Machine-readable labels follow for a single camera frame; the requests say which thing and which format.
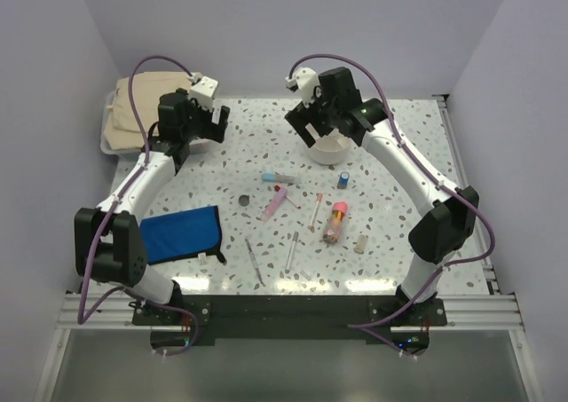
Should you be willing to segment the blue cylindrical stamp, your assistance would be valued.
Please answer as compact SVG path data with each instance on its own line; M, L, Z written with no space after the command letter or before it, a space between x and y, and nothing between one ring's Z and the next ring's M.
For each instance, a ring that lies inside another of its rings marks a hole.
M346 171L342 172L339 175L338 178L338 182L337 182L337 188L338 189L345 189L349 183L349 178L350 178L350 174Z

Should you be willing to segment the blue cap highlighter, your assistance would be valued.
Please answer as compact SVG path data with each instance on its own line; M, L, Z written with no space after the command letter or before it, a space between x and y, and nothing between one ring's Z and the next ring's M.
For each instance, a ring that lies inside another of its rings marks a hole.
M265 172L261 175L263 181L266 182L274 182L274 183L283 183L283 184L299 184L301 179L295 176L288 176L282 175L278 173L268 173Z

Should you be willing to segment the pink purple highlighter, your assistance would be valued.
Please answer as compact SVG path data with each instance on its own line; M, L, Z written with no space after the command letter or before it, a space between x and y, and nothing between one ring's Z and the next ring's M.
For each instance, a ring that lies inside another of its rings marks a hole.
M271 202L265 208L264 212L260 217L261 220L264 222L268 221L276 212L276 210L281 205L281 203L286 199L287 195L288 195L288 190L286 188L281 187L281 189L276 192Z

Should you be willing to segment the small beige eraser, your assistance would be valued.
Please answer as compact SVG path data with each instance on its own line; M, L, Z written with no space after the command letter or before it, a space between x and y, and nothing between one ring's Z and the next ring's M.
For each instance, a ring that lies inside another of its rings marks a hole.
M361 234L358 237L356 246L354 247L354 251L358 254L363 254L365 252L365 249L366 249L367 241L368 241L368 237L364 234Z

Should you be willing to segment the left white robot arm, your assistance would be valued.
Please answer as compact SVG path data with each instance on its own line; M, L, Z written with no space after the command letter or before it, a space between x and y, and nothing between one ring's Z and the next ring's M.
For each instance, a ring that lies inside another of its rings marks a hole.
M148 264L139 224L161 189L177 175L195 139L221 143L230 109L216 106L217 88L177 89L160 96L157 121L143 130L145 142L135 168L95 208L74 218L75 268L85 298L91 281L114 283L154 302L152 312L164 324L178 322L184 303L173 296L175 283Z

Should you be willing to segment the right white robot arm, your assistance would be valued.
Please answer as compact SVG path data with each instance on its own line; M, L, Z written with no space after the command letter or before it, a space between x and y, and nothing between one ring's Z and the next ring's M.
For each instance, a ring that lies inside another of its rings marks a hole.
M347 67L323 73L299 67L286 87L301 101L285 119L307 146L339 132L375 157L416 207L421 219L408 235L414 257L395 303L398 319L416 324L427 313L425 302L436 293L443 266L473 232L477 191L445 181L401 131L385 98L362 98Z

